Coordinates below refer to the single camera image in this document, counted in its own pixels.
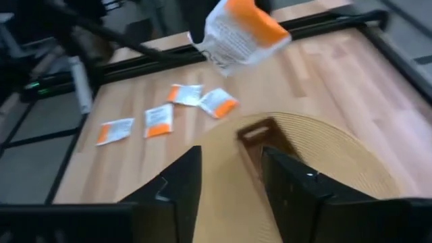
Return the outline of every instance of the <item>wooden table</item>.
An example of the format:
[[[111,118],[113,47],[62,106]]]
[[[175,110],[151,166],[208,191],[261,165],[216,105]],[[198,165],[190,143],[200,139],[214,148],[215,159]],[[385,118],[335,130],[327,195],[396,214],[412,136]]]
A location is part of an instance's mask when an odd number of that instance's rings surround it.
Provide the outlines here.
[[[279,9],[278,21],[346,4],[312,1]],[[160,49],[188,44],[186,34],[147,43]],[[138,56],[128,49],[113,61]],[[164,104],[171,84],[222,87],[240,101],[216,120],[198,108],[175,108],[174,131],[142,137],[143,112]],[[80,135],[56,203],[116,202],[147,183],[201,134],[233,119],[266,111],[315,115],[362,140],[385,162],[403,195],[432,196],[432,109],[354,29],[294,41],[247,72],[223,78],[207,62],[166,70],[101,87]],[[134,117],[132,135],[109,146],[95,143],[103,122]]]

